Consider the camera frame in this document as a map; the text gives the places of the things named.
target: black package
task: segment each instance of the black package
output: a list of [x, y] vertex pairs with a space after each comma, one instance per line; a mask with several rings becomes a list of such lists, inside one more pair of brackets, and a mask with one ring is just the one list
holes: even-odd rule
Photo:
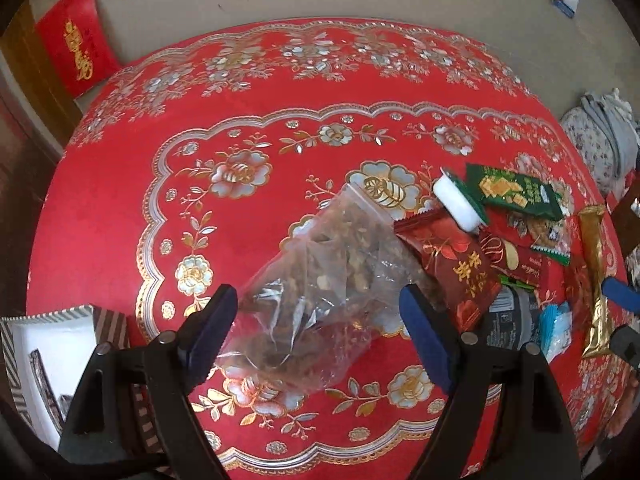
[[486, 316], [491, 319], [487, 345], [510, 350], [529, 341], [540, 345], [540, 310], [532, 292], [503, 286]]

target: floral tablecloth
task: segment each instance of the floral tablecloth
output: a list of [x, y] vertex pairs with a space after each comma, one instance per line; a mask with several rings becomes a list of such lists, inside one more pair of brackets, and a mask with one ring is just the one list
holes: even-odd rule
[[[220, 283], [242, 287], [343, 183], [401, 219], [437, 205], [440, 166], [464, 175], [468, 161], [551, 182], [571, 212], [602, 200], [551, 113], [459, 34], [314, 19], [185, 41], [118, 72], [78, 126], [42, 211], [28, 312], [98, 304], [130, 316], [142, 342], [177, 329]], [[607, 274], [624, 278], [609, 218], [603, 232]], [[540, 297], [562, 301], [561, 280]], [[407, 475], [446, 397], [399, 317], [379, 329], [341, 383], [309, 397], [212, 370], [191, 400], [232, 478]], [[552, 369], [584, 452], [625, 370], [611, 356], [581, 361], [581, 345]], [[498, 395], [489, 392], [468, 472]]]

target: metal screw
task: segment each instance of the metal screw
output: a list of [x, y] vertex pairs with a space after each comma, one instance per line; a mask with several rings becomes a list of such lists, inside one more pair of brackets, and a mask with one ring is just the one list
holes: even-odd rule
[[473, 332], [463, 332], [460, 339], [465, 345], [475, 345], [478, 342], [478, 336]]
[[173, 343], [175, 341], [175, 332], [173, 330], [165, 330], [158, 336], [161, 344]]
[[540, 347], [535, 343], [527, 343], [526, 345], [524, 345], [524, 348], [531, 355], [538, 355], [540, 353]]
[[105, 354], [108, 354], [110, 351], [111, 351], [111, 343], [100, 343], [95, 349], [95, 352], [98, 355], [105, 355]]

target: open box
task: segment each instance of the open box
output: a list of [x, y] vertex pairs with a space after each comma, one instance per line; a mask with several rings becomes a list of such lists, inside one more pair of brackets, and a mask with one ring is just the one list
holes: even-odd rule
[[[40, 440], [57, 449], [60, 425], [52, 416], [60, 408], [56, 400], [61, 395], [73, 396], [96, 345], [129, 346], [126, 316], [88, 304], [50, 314], [1, 318], [0, 332], [16, 410]], [[36, 349], [45, 381], [38, 380], [30, 362]], [[43, 387], [43, 382], [50, 387]], [[159, 443], [150, 413], [140, 387], [133, 387], [140, 434], [147, 450], [155, 452]]]

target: gold stick package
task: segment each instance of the gold stick package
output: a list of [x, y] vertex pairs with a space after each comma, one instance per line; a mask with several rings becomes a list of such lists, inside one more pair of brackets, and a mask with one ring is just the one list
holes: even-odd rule
[[613, 320], [609, 316], [607, 298], [602, 293], [604, 262], [600, 224], [604, 211], [604, 205], [598, 204], [587, 206], [578, 213], [582, 250], [589, 270], [592, 291], [591, 326], [584, 340], [583, 359], [610, 353], [609, 339], [614, 329]]

